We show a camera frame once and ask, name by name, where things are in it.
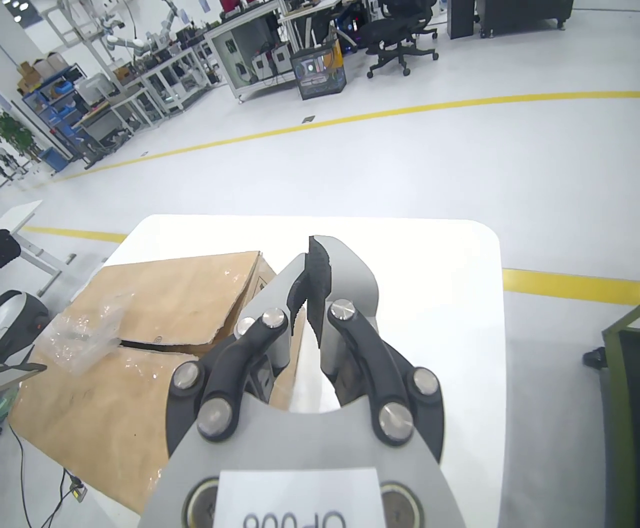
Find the black rubber gripper pad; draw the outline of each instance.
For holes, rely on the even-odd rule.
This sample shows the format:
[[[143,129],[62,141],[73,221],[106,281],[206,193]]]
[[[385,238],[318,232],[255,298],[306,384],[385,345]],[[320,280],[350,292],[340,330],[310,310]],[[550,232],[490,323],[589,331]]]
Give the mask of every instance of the black rubber gripper pad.
[[[320,242],[309,237],[309,251],[305,255],[305,269],[291,286],[287,307],[291,321],[295,321],[302,304],[307,301],[307,321],[313,329],[318,346],[324,321],[324,302],[331,293],[331,264]]]

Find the black mesh chair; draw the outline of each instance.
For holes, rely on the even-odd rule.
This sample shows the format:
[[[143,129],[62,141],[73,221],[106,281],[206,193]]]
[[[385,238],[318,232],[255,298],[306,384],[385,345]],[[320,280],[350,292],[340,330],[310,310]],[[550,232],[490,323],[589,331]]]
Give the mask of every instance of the black mesh chair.
[[[431,35],[438,38],[436,28],[426,29],[431,20],[431,7],[437,0],[383,0],[382,13],[385,18],[374,20],[360,28],[361,45],[366,46],[367,55],[377,55],[378,64],[367,72],[373,77],[373,70],[381,68],[393,59],[398,59],[406,77],[411,70],[406,67],[405,55],[431,55],[438,60],[435,49],[418,49],[415,35]]]

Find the plastic bag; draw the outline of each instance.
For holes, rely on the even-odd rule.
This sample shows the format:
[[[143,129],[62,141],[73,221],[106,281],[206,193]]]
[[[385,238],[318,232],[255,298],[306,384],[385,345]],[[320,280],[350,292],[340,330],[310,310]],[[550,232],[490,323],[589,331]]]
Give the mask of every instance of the plastic bag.
[[[97,317],[58,315],[38,336],[38,350],[67,372],[84,374],[120,344],[120,323],[132,297],[119,294],[105,299]]]

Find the torn cardboard flap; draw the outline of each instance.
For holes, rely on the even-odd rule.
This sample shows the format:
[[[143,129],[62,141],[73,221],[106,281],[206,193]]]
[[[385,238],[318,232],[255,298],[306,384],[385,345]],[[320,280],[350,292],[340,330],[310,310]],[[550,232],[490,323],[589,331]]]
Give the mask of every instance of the torn cardboard flap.
[[[121,340],[162,346],[211,344],[227,319],[233,319],[232,313],[241,310],[238,301],[253,298],[249,283],[259,262],[264,263],[259,252],[246,252],[107,266],[64,315],[88,316],[91,321],[105,300],[133,294],[120,324]]]

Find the yellow floor line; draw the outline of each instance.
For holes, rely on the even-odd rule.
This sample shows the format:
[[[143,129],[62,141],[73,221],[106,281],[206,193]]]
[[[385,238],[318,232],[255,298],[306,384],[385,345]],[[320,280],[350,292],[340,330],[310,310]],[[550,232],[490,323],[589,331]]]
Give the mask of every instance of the yellow floor line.
[[[24,230],[47,235],[59,235],[120,244],[127,236],[121,233],[79,231],[56,227],[26,226]],[[640,305],[640,282],[615,278],[563,275],[524,269],[502,270],[504,290],[547,297],[595,301],[617,305]]]
[[[238,136],[236,138],[229,138],[227,140],[212,141],[210,143],[203,143],[201,145],[193,145],[192,147],[177,148],[175,150],[169,150],[167,152],[161,152],[159,154],[152,154],[151,156],[137,157],[135,159],[120,161],[119,163],[112,163],[110,165],[103,165],[101,167],[85,170],[77,174],[72,174],[56,180],[50,180],[48,182],[41,183],[39,185],[34,186],[32,189],[38,189],[46,185],[51,185],[54,183],[70,180],[73,178],[78,178],[86,174],[92,174],[95,172],[101,172],[104,170],[114,169],[118,167],[124,167],[127,165],[132,165],[134,163],[144,163],[147,161],[151,161],[152,159],[159,159],[167,156],[175,156],[176,154],[184,154],[186,152],[193,152],[194,150],[220,147],[222,145],[230,145],[232,143],[241,143],[243,141],[257,140],[260,138],[279,136],[281,134],[289,134],[291,132],[300,132],[300,131],[309,130],[309,129],[331,127],[334,125],[342,125],[344,123],[354,123],[356,121],[378,119],[381,117],[429,112],[432,110],[445,110],[449,108],[465,108],[469,106],[483,106],[487,104],[504,104],[504,103],[510,103],[510,102],[535,102],[535,101],[553,101],[553,100],[568,100],[568,99],[640,99],[640,91],[608,90],[608,91],[597,91],[597,92],[530,93],[525,95],[506,95],[502,97],[485,97],[483,99],[467,99],[467,100],[461,100],[461,101],[421,104],[418,106],[408,106],[406,108],[395,108],[395,109],[384,110],[380,112],[372,112],[368,114],[341,117],[339,119],[331,119],[329,121],[312,122],[312,123],[307,123],[305,125],[297,125],[295,127],[287,127],[283,129],[270,130],[266,132],[258,132],[257,134]]]
[[[57,227],[35,227],[27,225],[25,231],[32,233],[44,233],[45,235],[59,235],[63,237],[85,238],[88,240],[100,240],[102,242],[115,242],[120,244],[127,237],[121,233],[103,233],[102,231],[80,231],[78,229],[58,229]]]

